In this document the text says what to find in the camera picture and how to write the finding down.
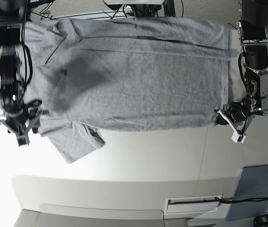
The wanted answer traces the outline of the grey T-shirt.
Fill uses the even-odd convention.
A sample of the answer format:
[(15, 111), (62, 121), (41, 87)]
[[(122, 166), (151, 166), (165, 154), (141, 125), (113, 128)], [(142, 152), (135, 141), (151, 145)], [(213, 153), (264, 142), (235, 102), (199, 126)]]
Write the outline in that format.
[(229, 40), (224, 23), (181, 17), (28, 22), (24, 101), (42, 100), (38, 132), (67, 163), (104, 146), (100, 129), (206, 127), (228, 102)]

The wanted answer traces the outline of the blue-grey flat panel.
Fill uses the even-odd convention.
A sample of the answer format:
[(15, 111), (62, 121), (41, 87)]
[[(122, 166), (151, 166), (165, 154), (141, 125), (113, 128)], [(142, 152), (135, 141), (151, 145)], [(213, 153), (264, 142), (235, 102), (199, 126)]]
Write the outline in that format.
[[(235, 201), (268, 197), (268, 165), (248, 166), (241, 170), (241, 175), (233, 195)], [(232, 204), (225, 221), (254, 218), (266, 212), (268, 201), (240, 202)]]

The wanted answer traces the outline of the black device bottom right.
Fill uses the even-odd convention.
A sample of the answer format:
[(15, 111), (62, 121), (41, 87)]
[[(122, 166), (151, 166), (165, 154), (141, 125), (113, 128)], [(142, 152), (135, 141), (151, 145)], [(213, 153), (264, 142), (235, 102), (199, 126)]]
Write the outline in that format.
[(268, 214), (257, 216), (253, 220), (254, 227), (267, 227), (268, 226)]

